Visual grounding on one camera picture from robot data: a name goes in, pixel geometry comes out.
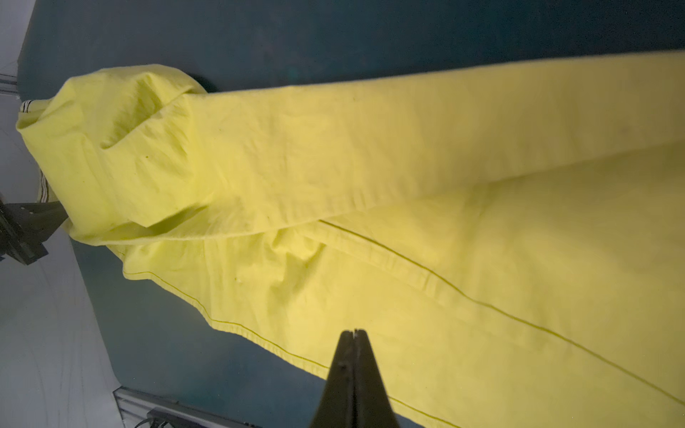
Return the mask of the green table mat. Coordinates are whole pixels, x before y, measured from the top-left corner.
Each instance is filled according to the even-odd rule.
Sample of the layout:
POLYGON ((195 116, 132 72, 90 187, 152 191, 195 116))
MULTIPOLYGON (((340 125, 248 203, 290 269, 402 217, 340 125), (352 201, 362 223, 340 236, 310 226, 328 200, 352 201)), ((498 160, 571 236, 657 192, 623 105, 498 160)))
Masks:
MULTIPOLYGON (((681 1, 38 1, 18 87, 48 98, 74 76, 159 63, 213 92, 683 46, 681 1)), ((73 249, 124 387, 262 427, 310 422, 321 378, 126 280, 107 249, 73 249)))

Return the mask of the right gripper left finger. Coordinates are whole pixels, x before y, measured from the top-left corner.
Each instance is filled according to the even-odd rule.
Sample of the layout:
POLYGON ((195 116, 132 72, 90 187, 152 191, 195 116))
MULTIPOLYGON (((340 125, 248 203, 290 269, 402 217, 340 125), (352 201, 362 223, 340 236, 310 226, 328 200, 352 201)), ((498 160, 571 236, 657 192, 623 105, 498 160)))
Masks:
POLYGON ((344 331, 310 427, 353 426, 353 332, 344 331))

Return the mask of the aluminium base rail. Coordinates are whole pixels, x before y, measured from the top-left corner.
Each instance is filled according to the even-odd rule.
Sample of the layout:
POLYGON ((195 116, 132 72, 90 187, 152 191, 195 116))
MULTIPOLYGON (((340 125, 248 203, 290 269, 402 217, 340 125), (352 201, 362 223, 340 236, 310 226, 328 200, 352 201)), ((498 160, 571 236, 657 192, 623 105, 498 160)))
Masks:
POLYGON ((125 427, 256 427, 128 388, 113 395, 125 427))

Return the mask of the yellow long pants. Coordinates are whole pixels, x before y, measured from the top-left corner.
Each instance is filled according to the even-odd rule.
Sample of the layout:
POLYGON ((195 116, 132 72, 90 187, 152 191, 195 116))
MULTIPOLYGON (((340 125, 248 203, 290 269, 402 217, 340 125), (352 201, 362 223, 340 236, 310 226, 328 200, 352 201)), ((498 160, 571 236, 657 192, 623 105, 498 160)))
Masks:
POLYGON ((432 427, 684 424, 684 54, 228 93, 71 78, 17 129, 75 240, 432 427))

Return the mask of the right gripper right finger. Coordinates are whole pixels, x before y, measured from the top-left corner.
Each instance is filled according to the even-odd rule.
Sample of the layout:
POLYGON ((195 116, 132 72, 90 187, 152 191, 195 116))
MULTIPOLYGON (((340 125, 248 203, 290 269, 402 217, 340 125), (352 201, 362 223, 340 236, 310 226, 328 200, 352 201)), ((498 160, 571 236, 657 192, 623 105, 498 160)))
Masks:
POLYGON ((351 426, 399 428, 369 340, 363 330, 352 333, 351 426))

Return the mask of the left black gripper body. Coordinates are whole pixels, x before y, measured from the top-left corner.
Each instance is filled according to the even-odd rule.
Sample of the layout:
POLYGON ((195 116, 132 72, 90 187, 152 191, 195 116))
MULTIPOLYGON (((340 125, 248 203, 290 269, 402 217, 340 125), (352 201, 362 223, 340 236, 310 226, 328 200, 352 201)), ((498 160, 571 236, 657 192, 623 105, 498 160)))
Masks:
POLYGON ((48 255, 44 243, 68 215, 59 202, 1 203, 1 260, 28 266, 48 255))

